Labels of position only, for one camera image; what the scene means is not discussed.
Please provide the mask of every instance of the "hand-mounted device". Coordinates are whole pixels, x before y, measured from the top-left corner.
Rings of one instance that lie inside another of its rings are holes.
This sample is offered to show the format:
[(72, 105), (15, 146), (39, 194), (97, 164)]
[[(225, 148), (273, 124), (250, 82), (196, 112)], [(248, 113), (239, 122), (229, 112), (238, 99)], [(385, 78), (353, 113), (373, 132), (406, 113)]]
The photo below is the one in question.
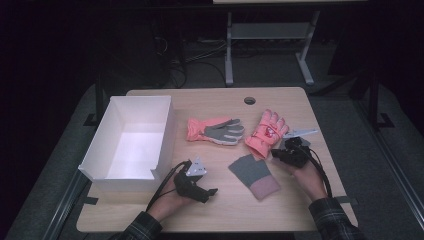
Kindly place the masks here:
[(183, 166), (183, 168), (174, 177), (174, 190), (176, 190), (180, 196), (206, 203), (209, 200), (209, 197), (215, 195), (215, 193), (218, 191), (217, 188), (205, 190), (196, 185), (196, 182), (199, 181), (199, 179), (201, 179), (207, 172), (205, 167), (200, 162), (200, 158), (196, 158), (194, 163), (192, 163), (189, 159), (185, 162), (179, 163), (177, 166), (171, 169), (147, 205), (146, 211), (150, 209), (150, 207), (158, 198), (168, 193), (166, 192), (160, 195), (166, 183), (169, 181), (169, 179), (171, 179), (180, 166)]
[[(272, 156), (275, 158), (279, 158), (280, 161), (288, 165), (295, 166), (297, 168), (302, 168), (303, 166), (305, 166), (308, 160), (311, 161), (311, 163), (316, 167), (319, 174), (321, 175), (322, 180), (324, 181), (328, 197), (331, 198), (333, 194), (331, 192), (330, 182), (328, 181), (328, 177), (325, 174), (325, 171), (321, 165), (321, 161), (318, 158), (318, 155), (316, 155), (316, 153), (309, 148), (309, 143), (300, 137), (288, 138), (284, 140), (285, 149), (272, 149)], [(315, 154), (318, 161), (312, 157), (311, 152)]]

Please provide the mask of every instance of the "forearm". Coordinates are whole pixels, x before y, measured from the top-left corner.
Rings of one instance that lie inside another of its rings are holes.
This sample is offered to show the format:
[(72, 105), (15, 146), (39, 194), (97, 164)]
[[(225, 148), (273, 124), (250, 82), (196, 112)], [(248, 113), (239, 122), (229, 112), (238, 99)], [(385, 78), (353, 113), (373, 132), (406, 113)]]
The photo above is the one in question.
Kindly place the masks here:
[(153, 240), (162, 231), (160, 223), (146, 212), (141, 212), (137, 218), (122, 232), (116, 240)]
[(322, 239), (366, 239), (364, 234), (353, 226), (343, 208), (335, 198), (322, 198), (309, 206)]

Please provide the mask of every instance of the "pink fabric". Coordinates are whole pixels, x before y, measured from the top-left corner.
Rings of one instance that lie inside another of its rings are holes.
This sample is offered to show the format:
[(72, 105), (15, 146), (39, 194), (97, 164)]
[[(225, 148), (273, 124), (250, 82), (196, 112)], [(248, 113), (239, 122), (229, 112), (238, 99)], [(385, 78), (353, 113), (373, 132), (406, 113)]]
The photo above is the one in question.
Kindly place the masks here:
[(252, 136), (245, 139), (250, 152), (257, 158), (268, 157), (272, 146), (289, 130), (284, 118), (279, 118), (276, 112), (266, 109), (261, 121)]
[(203, 135), (206, 127), (215, 126), (230, 120), (231, 118), (229, 117), (212, 118), (205, 121), (199, 121), (196, 118), (189, 118), (187, 123), (187, 141), (206, 141), (209, 139)]
[(262, 200), (271, 193), (279, 191), (281, 187), (272, 175), (268, 175), (254, 182), (249, 189), (256, 199)]

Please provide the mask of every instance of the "person's left hand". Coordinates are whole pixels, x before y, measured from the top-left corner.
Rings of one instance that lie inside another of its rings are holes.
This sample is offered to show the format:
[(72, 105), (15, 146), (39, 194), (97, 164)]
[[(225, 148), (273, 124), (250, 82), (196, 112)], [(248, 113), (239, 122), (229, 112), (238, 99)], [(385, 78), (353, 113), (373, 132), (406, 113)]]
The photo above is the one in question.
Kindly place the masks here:
[(147, 211), (148, 214), (150, 214), (159, 222), (174, 214), (178, 209), (196, 202), (191, 198), (182, 197), (178, 195), (177, 191), (174, 190), (175, 175), (176, 173), (169, 179), (168, 183), (165, 185), (160, 194), (164, 194), (166, 192), (168, 193), (158, 198), (156, 202), (154, 202), (150, 209)]

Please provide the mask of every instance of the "person's arm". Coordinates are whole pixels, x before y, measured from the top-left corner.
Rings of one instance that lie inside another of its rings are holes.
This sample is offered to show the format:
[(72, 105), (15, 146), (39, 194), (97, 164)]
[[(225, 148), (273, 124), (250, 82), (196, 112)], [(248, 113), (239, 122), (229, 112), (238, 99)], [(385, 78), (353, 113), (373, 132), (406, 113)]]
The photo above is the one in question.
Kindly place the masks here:
[(195, 202), (181, 197), (175, 190), (174, 178), (171, 178), (162, 190), (162, 195), (147, 212), (141, 212), (124, 232), (114, 235), (110, 240), (152, 240), (162, 231), (160, 222), (174, 214), (178, 209)]
[(308, 161), (303, 168), (296, 168), (282, 162), (279, 164), (292, 174), (311, 199), (309, 211), (322, 239), (366, 239), (365, 235), (350, 223), (337, 199), (327, 196), (321, 176), (311, 162)]

